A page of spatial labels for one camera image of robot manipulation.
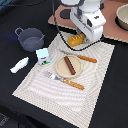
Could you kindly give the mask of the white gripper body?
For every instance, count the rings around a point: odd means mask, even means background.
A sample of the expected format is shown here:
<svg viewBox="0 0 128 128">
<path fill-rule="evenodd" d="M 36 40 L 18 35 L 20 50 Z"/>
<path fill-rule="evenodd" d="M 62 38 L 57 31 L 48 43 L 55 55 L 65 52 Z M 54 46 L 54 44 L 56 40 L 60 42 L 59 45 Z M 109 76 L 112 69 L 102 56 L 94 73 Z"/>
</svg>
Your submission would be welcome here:
<svg viewBox="0 0 128 128">
<path fill-rule="evenodd" d="M 78 15 L 78 8 L 72 7 L 70 19 L 91 42 L 96 42 L 101 38 L 106 19 L 100 10 Z"/>
</svg>

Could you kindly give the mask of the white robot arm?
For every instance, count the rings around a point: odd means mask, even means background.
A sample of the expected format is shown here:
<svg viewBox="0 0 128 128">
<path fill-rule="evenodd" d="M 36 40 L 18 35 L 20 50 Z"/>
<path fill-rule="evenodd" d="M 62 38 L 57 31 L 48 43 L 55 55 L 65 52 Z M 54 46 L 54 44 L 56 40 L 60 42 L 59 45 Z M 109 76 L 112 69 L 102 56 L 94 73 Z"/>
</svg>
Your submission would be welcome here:
<svg viewBox="0 0 128 128">
<path fill-rule="evenodd" d="M 101 0 L 60 0 L 63 6 L 71 8 L 71 21 L 91 42 L 98 41 L 103 33 L 106 19 L 100 10 Z"/>
</svg>

